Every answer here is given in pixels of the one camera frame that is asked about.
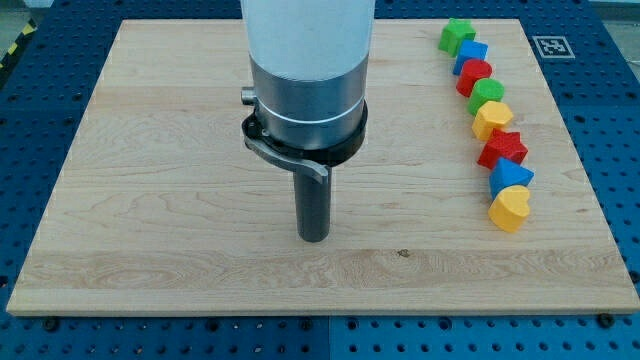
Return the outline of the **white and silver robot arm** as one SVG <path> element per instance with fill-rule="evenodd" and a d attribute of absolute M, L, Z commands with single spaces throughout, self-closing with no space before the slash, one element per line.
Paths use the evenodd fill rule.
<path fill-rule="evenodd" d="M 242 0 L 255 113 L 272 138 L 317 150 L 355 131 L 374 11 L 374 0 Z"/>

